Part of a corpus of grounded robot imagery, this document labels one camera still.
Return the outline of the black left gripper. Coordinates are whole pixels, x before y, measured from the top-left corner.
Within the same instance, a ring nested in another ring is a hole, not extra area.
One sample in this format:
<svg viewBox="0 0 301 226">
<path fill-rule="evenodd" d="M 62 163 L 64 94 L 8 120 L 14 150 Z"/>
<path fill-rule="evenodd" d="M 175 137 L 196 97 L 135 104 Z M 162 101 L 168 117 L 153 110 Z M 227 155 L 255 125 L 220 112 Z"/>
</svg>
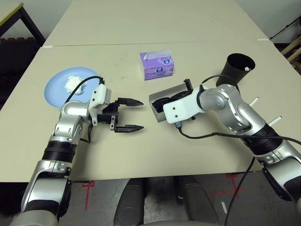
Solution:
<svg viewBox="0 0 301 226">
<path fill-rule="evenodd" d="M 97 115 L 98 123 L 108 124 L 110 130 L 116 133 L 130 133 L 143 129 L 144 127 L 139 125 L 118 126 L 118 109 L 120 105 L 142 106 L 143 103 L 132 98 L 119 97 L 115 102 L 105 107 L 101 114 Z"/>
</svg>

